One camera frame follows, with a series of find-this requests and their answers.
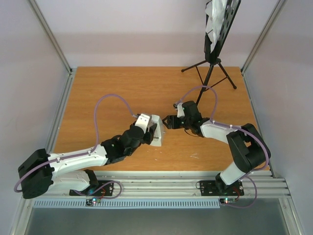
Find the white metronome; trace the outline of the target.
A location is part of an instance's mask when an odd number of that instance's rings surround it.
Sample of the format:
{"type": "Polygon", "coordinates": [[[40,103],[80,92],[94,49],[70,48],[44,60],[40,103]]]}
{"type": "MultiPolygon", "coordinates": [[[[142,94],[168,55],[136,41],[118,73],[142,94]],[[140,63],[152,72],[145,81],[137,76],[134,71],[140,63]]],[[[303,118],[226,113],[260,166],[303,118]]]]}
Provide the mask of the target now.
{"type": "Polygon", "coordinates": [[[151,146],[161,147],[164,139],[164,126],[163,122],[158,115],[151,115],[148,130],[153,132],[151,146]]]}

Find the black music stand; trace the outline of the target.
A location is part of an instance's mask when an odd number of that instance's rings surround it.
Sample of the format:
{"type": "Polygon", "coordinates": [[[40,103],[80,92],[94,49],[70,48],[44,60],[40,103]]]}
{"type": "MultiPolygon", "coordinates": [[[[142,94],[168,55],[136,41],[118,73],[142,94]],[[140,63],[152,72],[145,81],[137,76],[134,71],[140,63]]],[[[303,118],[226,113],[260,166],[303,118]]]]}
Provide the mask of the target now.
{"type": "Polygon", "coordinates": [[[232,26],[232,23],[235,19],[235,16],[238,12],[238,9],[241,5],[241,1],[240,0],[227,0],[227,6],[226,6],[226,11],[225,11],[225,15],[224,15],[224,21],[222,24],[222,29],[221,32],[219,34],[218,37],[218,41],[214,44],[210,41],[208,35],[205,32],[205,37],[204,37],[204,60],[196,63],[192,66],[189,66],[185,69],[182,69],[182,72],[185,72],[189,69],[192,68],[196,68],[198,69],[198,66],[203,65],[205,63],[209,64],[209,69],[206,75],[205,79],[201,79],[201,83],[203,86],[207,86],[210,80],[210,77],[212,75],[213,69],[214,67],[217,65],[220,67],[220,69],[222,70],[222,72],[225,75],[225,78],[221,79],[220,81],[216,82],[215,84],[213,84],[214,86],[218,85],[219,83],[221,83],[224,80],[228,80],[229,83],[232,85],[233,89],[237,89],[237,86],[235,85],[235,83],[232,81],[232,79],[230,78],[229,74],[226,72],[225,68],[222,66],[222,61],[219,58],[220,53],[222,51],[222,48],[224,46],[224,43],[226,41],[226,38],[228,36],[228,33],[230,31],[230,28],[232,26]]]}

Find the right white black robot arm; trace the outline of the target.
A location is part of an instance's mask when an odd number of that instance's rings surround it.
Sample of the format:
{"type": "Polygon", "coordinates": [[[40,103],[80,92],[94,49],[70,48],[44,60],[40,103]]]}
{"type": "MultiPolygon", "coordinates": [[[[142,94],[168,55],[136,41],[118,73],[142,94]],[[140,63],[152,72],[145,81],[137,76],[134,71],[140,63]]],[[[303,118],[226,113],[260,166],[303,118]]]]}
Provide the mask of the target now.
{"type": "Polygon", "coordinates": [[[162,122],[167,129],[184,129],[201,138],[215,139],[228,144],[233,162],[215,177],[215,188],[227,194],[239,179],[253,171],[267,167],[271,153],[259,132],[251,123],[243,126],[224,124],[202,117],[193,101],[174,105],[176,115],[166,116],[162,122]]]}

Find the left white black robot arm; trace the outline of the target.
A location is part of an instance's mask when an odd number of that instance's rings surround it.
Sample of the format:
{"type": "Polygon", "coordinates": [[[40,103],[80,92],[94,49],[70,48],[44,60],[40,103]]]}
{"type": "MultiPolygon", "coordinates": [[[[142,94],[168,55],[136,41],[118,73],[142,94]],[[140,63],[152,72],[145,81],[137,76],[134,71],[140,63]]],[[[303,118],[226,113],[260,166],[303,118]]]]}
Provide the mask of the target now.
{"type": "Polygon", "coordinates": [[[19,180],[14,192],[32,199],[48,192],[56,185],[58,176],[82,168],[115,164],[131,156],[142,144],[154,146],[161,141],[160,125],[153,124],[145,131],[135,125],[121,135],[105,140],[90,150],[66,154],[48,154],[44,148],[34,151],[19,167],[19,180]]]}

